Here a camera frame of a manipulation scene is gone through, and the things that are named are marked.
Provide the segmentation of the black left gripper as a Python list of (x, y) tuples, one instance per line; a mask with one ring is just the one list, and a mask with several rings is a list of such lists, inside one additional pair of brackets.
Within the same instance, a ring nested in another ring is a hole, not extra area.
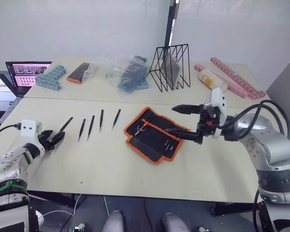
[(60, 131), (50, 139), (51, 135), (53, 134), (53, 130), (44, 130), (39, 136), (38, 140), (40, 144), (44, 147), (45, 153), (53, 150), (55, 146), (61, 142), (65, 137), (65, 132)]

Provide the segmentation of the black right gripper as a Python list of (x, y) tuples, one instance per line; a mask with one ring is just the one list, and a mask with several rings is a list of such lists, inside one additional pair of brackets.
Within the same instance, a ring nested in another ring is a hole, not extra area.
[(190, 132), (181, 128), (168, 128), (165, 131), (175, 137), (183, 140), (194, 141), (198, 144), (203, 143), (203, 137), (214, 135), (217, 126), (220, 123), (220, 110), (218, 107), (206, 108), (204, 104), (189, 105), (181, 104), (174, 106), (173, 111), (180, 114), (199, 114), (199, 122), (197, 124), (196, 132)]

